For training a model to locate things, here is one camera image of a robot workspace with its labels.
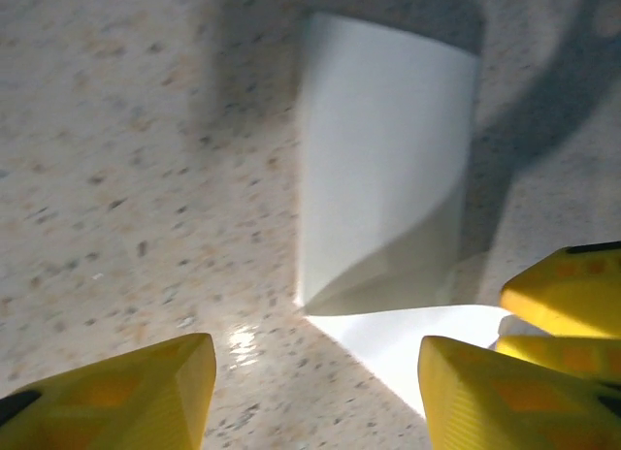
yellow plastic part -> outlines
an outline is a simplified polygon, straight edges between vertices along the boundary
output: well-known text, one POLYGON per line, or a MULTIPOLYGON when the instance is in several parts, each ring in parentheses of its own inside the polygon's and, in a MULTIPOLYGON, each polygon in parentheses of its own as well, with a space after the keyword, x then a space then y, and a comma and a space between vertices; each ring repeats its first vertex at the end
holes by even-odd
POLYGON ((501 306, 554 336, 621 338, 621 241, 556 251, 510 280, 501 306))
POLYGON ((576 377, 621 384, 621 339, 506 336, 496 351, 576 377))
POLYGON ((0 449, 196 450, 214 381, 208 334, 70 370, 19 389, 42 395, 0 427, 0 449))
POLYGON ((423 338, 434 450, 619 450, 621 393, 445 337, 423 338))

speckled surface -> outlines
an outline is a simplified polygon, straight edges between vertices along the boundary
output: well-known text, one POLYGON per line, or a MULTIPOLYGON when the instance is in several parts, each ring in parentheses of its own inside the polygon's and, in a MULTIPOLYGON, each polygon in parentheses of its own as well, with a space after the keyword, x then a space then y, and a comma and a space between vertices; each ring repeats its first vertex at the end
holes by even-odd
POLYGON ((292 303, 312 8, 482 48, 465 300, 619 238, 621 0, 0 0, 0 393, 203 331, 205 448, 429 448, 292 303))

